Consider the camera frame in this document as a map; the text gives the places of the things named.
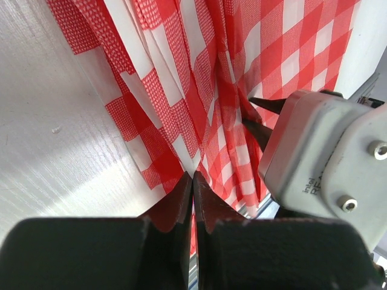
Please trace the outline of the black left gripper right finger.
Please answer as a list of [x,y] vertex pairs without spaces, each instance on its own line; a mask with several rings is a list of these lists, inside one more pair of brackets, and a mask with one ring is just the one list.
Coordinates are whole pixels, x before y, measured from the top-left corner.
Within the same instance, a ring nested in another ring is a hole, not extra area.
[[348,223],[247,219],[193,176],[200,289],[380,289],[384,273]]

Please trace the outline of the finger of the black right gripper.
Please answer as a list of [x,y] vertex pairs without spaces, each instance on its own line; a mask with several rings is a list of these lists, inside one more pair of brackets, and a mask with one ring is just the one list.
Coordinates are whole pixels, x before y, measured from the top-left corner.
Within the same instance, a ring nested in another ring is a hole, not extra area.
[[269,100],[264,98],[252,97],[249,99],[249,102],[272,113],[280,114],[282,111],[282,108],[285,105],[286,100],[287,100],[286,98]]
[[245,128],[253,135],[253,137],[258,143],[260,150],[264,152],[273,130],[259,122],[248,120],[245,118],[242,120],[242,123]]

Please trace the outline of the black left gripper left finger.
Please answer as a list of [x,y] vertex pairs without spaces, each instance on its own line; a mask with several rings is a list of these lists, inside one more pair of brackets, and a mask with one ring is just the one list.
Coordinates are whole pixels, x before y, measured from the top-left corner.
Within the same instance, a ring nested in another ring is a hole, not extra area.
[[45,217],[1,247],[2,289],[186,289],[192,179],[139,217]]

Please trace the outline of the red white checkered cloth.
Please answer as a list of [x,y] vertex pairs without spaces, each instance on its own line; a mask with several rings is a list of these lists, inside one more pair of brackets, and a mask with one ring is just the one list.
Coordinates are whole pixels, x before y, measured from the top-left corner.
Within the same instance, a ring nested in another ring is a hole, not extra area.
[[158,193],[200,171],[256,214],[267,189],[244,129],[252,97],[333,89],[359,1],[49,1],[137,167]]

